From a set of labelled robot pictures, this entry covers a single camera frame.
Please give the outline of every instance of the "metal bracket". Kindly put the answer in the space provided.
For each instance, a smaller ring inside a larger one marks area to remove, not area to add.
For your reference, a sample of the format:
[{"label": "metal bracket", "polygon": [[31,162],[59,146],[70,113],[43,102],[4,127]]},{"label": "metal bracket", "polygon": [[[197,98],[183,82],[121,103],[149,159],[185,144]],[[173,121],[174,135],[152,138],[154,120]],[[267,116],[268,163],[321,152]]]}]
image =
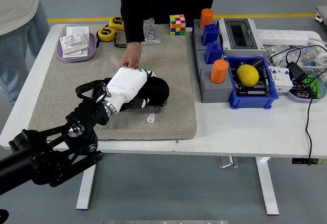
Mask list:
[{"label": "metal bracket", "polygon": [[217,156],[217,160],[221,169],[238,168],[239,166],[235,156]]}]

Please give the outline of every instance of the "orange cup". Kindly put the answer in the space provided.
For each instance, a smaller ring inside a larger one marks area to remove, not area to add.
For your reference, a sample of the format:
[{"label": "orange cup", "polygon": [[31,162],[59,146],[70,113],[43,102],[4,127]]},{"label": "orange cup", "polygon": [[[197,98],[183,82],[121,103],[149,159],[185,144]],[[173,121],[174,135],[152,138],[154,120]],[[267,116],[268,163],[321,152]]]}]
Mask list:
[{"label": "orange cup", "polygon": [[228,62],[223,59],[217,59],[214,62],[213,70],[210,75],[210,80],[213,83],[220,84],[225,81],[228,70]]},{"label": "orange cup", "polygon": [[210,8],[205,8],[201,11],[200,28],[204,30],[205,25],[213,22],[214,11]]}]

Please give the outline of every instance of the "table leg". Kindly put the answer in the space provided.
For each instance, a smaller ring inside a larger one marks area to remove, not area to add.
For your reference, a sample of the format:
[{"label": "table leg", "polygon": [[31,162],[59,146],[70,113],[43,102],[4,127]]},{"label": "table leg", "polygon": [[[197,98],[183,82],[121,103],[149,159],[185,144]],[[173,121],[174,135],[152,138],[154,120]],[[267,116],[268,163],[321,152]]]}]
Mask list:
[{"label": "table leg", "polygon": [[96,171],[96,165],[93,165],[92,167],[86,169],[83,173],[80,194],[78,195],[78,200],[76,205],[77,210],[88,209],[95,171]]},{"label": "table leg", "polygon": [[274,188],[271,182],[270,172],[268,168],[268,159],[255,158],[256,166],[260,177],[262,194],[264,196],[267,215],[279,215]]}]

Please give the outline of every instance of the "person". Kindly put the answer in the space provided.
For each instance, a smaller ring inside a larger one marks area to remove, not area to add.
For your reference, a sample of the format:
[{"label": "person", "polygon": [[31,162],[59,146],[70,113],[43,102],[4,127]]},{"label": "person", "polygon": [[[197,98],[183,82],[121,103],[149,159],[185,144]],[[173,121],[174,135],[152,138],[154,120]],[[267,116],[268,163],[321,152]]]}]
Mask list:
[{"label": "person", "polygon": [[49,30],[40,0],[0,0],[0,89],[11,105],[28,76],[27,47],[36,58]]},{"label": "person", "polygon": [[153,18],[155,24],[169,24],[169,16],[184,14],[187,27],[201,18],[201,11],[211,8],[213,0],[121,0],[127,47],[120,67],[139,67],[144,41],[143,20]]}]

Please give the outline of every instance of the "blue plastic bin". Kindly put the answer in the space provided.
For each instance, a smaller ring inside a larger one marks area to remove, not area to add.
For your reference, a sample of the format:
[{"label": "blue plastic bin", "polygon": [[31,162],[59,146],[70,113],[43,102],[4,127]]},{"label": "blue plastic bin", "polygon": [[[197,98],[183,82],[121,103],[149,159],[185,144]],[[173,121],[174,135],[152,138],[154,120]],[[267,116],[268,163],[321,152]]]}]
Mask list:
[{"label": "blue plastic bin", "polygon": [[[264,62],[264,66],[266,68],[266,73],[268,77],[268,84],[271,91],[271,97],[238,97],[236,95],[235,83],[232,78],[231,68],[238,68],[241,62],[246,64],[251,64],[256,59],[262,59]],[[229,63],[228,72],[230,74],[231,82],[233,85],[233,91],[230,94],[229,104],[231,109],[238,109],[238,108],[263,108],[263,109],[270,109],[271,103],[279,98],[277,93],[275,84],[272,80],[271,73],[268,68],[267,60],[263,56],[252,56],[252,57],[226,57],[225,60]]]}]

